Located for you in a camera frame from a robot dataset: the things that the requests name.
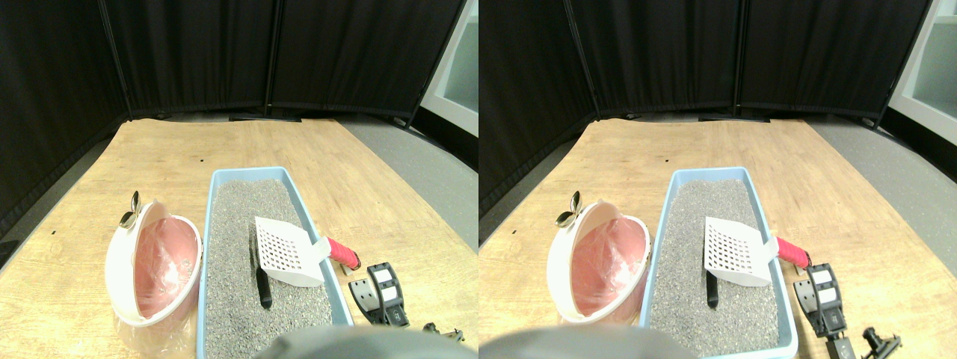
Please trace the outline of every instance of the light blue litter tray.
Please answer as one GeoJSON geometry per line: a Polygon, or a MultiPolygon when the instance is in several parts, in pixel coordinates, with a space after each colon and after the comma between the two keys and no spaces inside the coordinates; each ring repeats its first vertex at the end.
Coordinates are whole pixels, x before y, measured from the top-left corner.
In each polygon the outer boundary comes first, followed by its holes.
{"type": "MultiPolygon", "coordinates": [[[[309,239],[313,243],[319,239],[316,233],[316,227],[312,225],[312,217],[309,211],[305,209],[302,203],[302,197],[296,190],[296,184],[286,168],[282,167],[263,167],[263,168],[232,168],[218,169],[212,173],[210,181],[210,198],[206,203],[206,227],[203,230],[203,253],[210,250],[210,220],[212,218],[212,200],[216,197],[216,189],[232,180],[258,181],[264,179],[278,179],[286,186],[289,191],[289,199],[292,199],[293,206],[296,207],[296,213],[299,214],[302,228],[309,233],[309,239]]],[[[349,307],[345,303],[343,289],[339,286],[336,272],[332,269],[332,263],[329,258],[323,259],[320,263],[325,277],[325,292],[329,295],[329,303],[332,306],[332,324],[333,325],[352,325],[352,316],[349,314],[349,307]]],[[[196,326],[196,357],[206,358],[206,256],[203,256],[203,272],[199,280],[199,323],[196,326]]]]}
{"type": "MultiPolygon", "coordinates": [[[[671,200],[678,195],[678,188],[689,181],[720,181],[726,179],[738,179],[745,182],[747,196],[751,200],[751,208],[754,215],[758,218],[758,230],[761,231],[761,237],[765,243],[769,240],[777,240],[771,236],[768,230],[768,222],[765,220],[765,212],[761,209],[761,201],[758,200],[758,193],[754,190],[754,183],[751,182],[751,176],[747,169],[743,167],[734,168],[695,168],[680,169],[671,176],[671,184],[668,185],[668,194],[664,197],[664,207],[661,209],[661,219],[658,222],[657,235],[655,236],[655,248],[652,249],[652,262],[649,267],[648,282],[645,284],[644,302],[641,306],[641,319],[638,320],[638,326],[651,326],[651,308],[652,297],[655,294],[655,281],[657,276],[657,259],[661,252],[661,239],[664,237],[664,229],[668,223],[668,210],[671,208],[671,200]]],[[[794,327],[794,316],[790,310],[790,300],[788,289],[785,286],[784,276],[781,274],[781,265],[777,260],[772,260],[768,264],[771,271],[771,285],[774,285],[774,299],[777,301],[778,308],[778,340],[777,347],[762,350],[747,351],[741,353],[712,356],[709,358],[723,359],[753,359],[753,358],[792,358],[797,353],[797,329],[794,327]]]]}

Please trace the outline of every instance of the black room divider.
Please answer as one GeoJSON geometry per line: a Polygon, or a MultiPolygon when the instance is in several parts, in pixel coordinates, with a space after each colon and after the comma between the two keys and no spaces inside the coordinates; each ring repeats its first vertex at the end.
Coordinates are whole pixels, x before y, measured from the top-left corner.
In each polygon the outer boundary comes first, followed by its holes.
{"type": "Polygon", "coordinates": [[[272,2],[106,5],[134,118],[263,105],[272,2]]]}
{"type": "Polygon", "coordinates": [[[285,1],[273,106],[411,118],[459,1],[285,1]]]}
{"type": "Polygon", "coordinates": [[[752,1],[741,106],[879,119],[928,1],[752,1]]]}
{"type": "Polygon", "coordinates": [[[596,117],[733,106],[879,119],[928,5],[481,3],[479,215],[596,117]]]}
{"type": "Polygon", "coordinates": [[[0,236],[123,119],[268,105],[410,119],[463,6],[0,2],[0,236]]]}
{"type": "Polygon", "coordinates": [[[737,1],[571,6],[603,117],[731,105],[737,1]]]}
{"type": "Polygon", "coordinates": [[[595,116],[565,7],[557,1],[479,3],[478,207],[509,189],[595,116]]]}
{"type": "Polygon", "coordinates": [[[115,69],[96,2],[0,2],[0,236],[126,117],[115,69]]]}

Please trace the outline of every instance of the plastic bag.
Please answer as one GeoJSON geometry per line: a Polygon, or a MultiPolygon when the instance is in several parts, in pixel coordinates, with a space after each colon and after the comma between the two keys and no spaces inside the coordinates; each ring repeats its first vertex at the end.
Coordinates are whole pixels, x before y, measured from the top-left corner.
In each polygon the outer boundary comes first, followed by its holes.
{"type": "Polygon", "coordinates": [[[174,320],[170,315],[155,325],[135,327],[114,315],[113,327],[123,343],[139,351],[143,357],[192,358],[196,356],[196,298],[196,294],[190,293],[187,302],[191,305],[184,302],[180,306],[179,309],[190,308],[185,319],[174,320]]]}
{"type": "Polygon", "coordinates": [[[196,303],[200,270],[197,253],[202,251],[194,228],[185,218],[169,215],[165,208],[146,214],[137,235],[133,264],[134,293],[140,315],[146,320],[168,315],[152,325],[134,326],[114,315],[114,328],[130,348],[150,358],[192,357],[196,353],[196,303]],[[184,291],[188,291],[181,302],[184,291]]]}
{"type": "Polygon", "coordinates": [[[618,309],[602,322],[627,322],[640,308],[647,271],[645,236],[641,225],[620,217],[598,225],[583,236],[571,255],[571,290],[575,306],[585,316],[608,306],[618,296],[628,295],[618,309]],[[634,289],[636,276],[642,276],[634,289]]]}

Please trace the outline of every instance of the black handle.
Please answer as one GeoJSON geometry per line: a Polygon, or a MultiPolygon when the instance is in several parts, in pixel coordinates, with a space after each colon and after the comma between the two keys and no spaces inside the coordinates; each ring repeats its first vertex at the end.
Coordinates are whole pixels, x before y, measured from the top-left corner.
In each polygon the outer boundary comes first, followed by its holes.
{"type": "Polygon", "coordinates": [[[707,281],[706,285],[708,287],[708,306],[714,309],[718,307],[718,278],[711,272],[704,271],[704,273],[707,276],[705,281],[707,281]]]}
{"type": "Polygon", "coordinates": [[[256,269],[256,286],[259,287],[259,303],[269,309],[273,306],[273,295],[269,292],[269,276],[261,267],[256,269]]]}

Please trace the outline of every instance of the white slotted scoop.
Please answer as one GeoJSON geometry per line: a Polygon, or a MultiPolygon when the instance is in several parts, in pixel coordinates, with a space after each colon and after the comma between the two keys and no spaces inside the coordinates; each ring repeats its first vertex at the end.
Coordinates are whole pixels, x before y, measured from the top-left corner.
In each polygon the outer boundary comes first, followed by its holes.
{"type": "Polygon", "coordinates": [[[778,241],[764,243],[761,232],[744,223],[704,219],[704,269],[743,286],[771,283],[768,262],[778,255],[778,241]]]}
{"type": "Polygon", "coordinates": [[[256,217],[259,265],[269,277],[300,287],[323,285],[319,263],[329,257],[329,242],[312,244],[309,233],[295,225],[256,217]]]}

